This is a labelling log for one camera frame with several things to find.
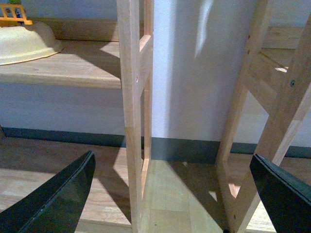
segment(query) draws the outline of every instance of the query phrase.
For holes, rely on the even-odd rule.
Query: wooden floor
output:
[[[5,138],[0,143],[0,211],[13,205],[83,153],[96,169],[78,231],[131,232],[125,148]]]
[[[151,160],[144,233],[222,233],[225,211],[213,165]]]
[[[0,211],[39,187],[88,150],[96,154],[91,192],[77,233],[130,233],[124,148],[5,138],[0,143]],[[232,154],[230,182],[236,189],[251,155]],[[311,160],[285,158],[285,170],[311,184]],[[225,211],[213,165],[151,160],[142,220],[143,233],[222,233]],[[275,232],[263,206],[248,233]]]

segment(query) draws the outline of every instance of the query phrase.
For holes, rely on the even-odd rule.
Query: yellow toy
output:
[[[32,25],[33,22],[26,18],[26,13],[21,4],[0,4],[3,17],[0,17],[0,27],[18,26],[18,22],[23,22],[25,25]]]

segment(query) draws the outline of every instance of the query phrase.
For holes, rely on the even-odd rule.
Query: wooden frame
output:
[[[228,183],[227,178],[229,169],[227,160],[247,92],[250,91],[269,113],[255,153],[277,165],[281,163],[311,106],[311,15],[288,68],[270,58],[265,51],[260,51],[269,28],[274,3],[274,0],[258,0],[231,110],[217,155],[217,174],[232,233],[245,232],[260,201],[250,171],[246,174],[238,193]],[[293,43],[295,41],[287,40],[273,46],[279,49],[292,49]]]
[[[140,36],[139,0],[117,0],[117,11],[118,23],[102,20],[107,26],[105,28],[107,33],[97,35],[98,29],[104,30],[104,27],[97,20],[90,19],[84,20],[86,25],[82,25],[87,27],[93,25],[90,27],[93,34],[90,32],[85,34],[85,30],[79,27],[79,33],[66,34],[69,39],[77,41],[64,41],[67,43],[67,51],[63,52],[62,56],[57,54],[50,58],[28,62],[27,65],[21,63],[1,66],[0,83],[122,89],[132,231],[140,233],[143,190],[151,158],[154,0],[145,0],[144,2],[142,37]],[[57,39],[68,39],[64,37],[63,31],[68,32],[74,28],[71,26],[72,23],[77,25],[75,20],[42,20],[49,22]],[[89,54],[83,51],[83,45],[88,47],[86,52]],[[96,61],[89,60],[90,57],[93,57],[90,51],[97,53]],[[81,59],[77,59],[77,56],[73,58],[72,55],[78,55]],[[58,58],[65,58],[66,62],[60,62],[57,60]],[[56,72],[53,73],[48,70],[48,67],[55,67],[55,61],[59,66],[74,62],[79,64],[71,65],[69,69],[72,70],[68,70],[66,67],[54,69]],[[34,67],[37,74],[31,71]],[[142,94],[144,96],[144,160],[141,158],[140,98]],[[5,138],[5,135],[0,127],[0,140],[2,138]],[[112,228],[109,225],[104,232],[107,229],[110,232]]]
[[[144,7],[144,36],[139,40],[139,0],[117,1],[126,152],[134,233],[140,232],[142,194],[151,153],[153,1],[145,0]],[[143,91],[146,144],[142,164],[140,97]]]

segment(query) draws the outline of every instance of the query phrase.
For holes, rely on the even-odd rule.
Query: cream plastic tub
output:
[[[52,29],[42,23],[0,27],[0,65],[27,62],[60,52],[62,43]]]

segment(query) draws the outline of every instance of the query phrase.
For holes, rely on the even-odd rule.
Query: baseboard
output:
[[[2,128],[7,137],[126,147],[124,135]],[[214,164],[220,142],[173,138],[152,138],[152,159]],[[231,153],[253,154],[256,144],[233,143]],[[289,147],[287,157],[311,158],[310,147]]]
[[[233,143],[231,153],[254,154],[257,144],[250,143]],[[290,146],[285,154],[290,158],[311,158],[311,147]]]

